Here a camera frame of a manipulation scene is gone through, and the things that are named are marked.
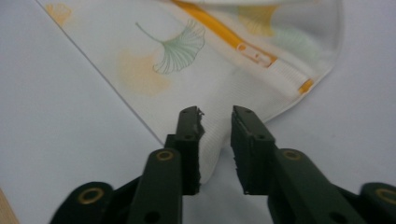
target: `white surface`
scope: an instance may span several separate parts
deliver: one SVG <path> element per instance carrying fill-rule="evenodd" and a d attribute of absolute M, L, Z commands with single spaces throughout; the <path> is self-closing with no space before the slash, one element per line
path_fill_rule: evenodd
<path fill-rule="evenodd" d="M 334 183 L 396 185 L 396 2 L 344 2 L 335 69 L 267 123 L 279 147 L 305 152 Z M 48 223 L 75 187 L 118 188 L 160 145 L 34 1 L 0 3 L 0 187 L 21 223 Z M 244 196 L 230 148 L 184 223 L 272 223 L 265 197 Z"/>

